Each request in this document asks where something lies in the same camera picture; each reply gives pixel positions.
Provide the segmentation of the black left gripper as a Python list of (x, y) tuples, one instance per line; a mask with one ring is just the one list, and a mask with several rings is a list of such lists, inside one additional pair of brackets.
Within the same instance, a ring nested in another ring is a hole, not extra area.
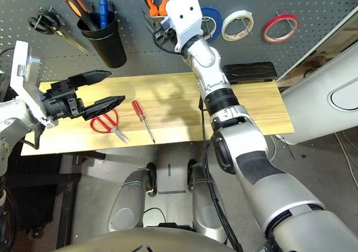
[(90, 120), (116, 108), (125, 100), (125, 96), (109, 96), (83, 108), (82, 100), (76, 95), (77, 88), (99, 83), (110, 76), (110, 71), (92, 70), (52, 83), (42, 100), (47, 116), (58, 120), (82, 115), (84, 120)]

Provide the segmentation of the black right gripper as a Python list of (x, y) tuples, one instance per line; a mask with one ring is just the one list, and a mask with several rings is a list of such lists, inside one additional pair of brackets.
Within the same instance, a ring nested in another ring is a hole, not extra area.
[[(154, 18), (151, 20), (145, 11), (141, 10), (144, 17), (144, 23), (149, 31), (152, 31), (152, 39), (154, 44), (162, 51), (174, 51), (177, 44), (176, 32), (172, 28), (165, 28), (161, 25), (162, 18)], [(172, 48), (165, 48), (165, 44), (171, 43)]]

